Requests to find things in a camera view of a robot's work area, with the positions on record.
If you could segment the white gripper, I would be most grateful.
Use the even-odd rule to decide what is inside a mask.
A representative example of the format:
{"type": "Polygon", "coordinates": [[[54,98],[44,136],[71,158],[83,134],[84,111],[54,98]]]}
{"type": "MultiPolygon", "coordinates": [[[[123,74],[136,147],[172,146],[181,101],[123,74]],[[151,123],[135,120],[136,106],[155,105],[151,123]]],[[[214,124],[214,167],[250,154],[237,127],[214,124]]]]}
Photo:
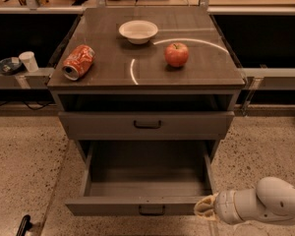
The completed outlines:
{"type": "Polygon", "coordinates": [[[248,198],[249,190],[221,191],[218,195],[209,195],[199,200],[194,206],[194,212],[207,221],[217,221],[220,218],[227,224],[242,223],[247,220],[248,198]]]}

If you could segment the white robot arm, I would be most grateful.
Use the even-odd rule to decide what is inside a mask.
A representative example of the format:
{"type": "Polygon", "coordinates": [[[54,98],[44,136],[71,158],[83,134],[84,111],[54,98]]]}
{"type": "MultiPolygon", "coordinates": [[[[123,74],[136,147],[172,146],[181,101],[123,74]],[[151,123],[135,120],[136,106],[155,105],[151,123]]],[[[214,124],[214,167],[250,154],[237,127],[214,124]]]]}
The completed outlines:
{"type": "Polygon", "coordinates": [[[276,177],[265,177],[255,188],[227,190],[207,196],[194,206],[206,220],[235,225],[255,220],[266,224],[295,224],[295,187],[276,177]]]}

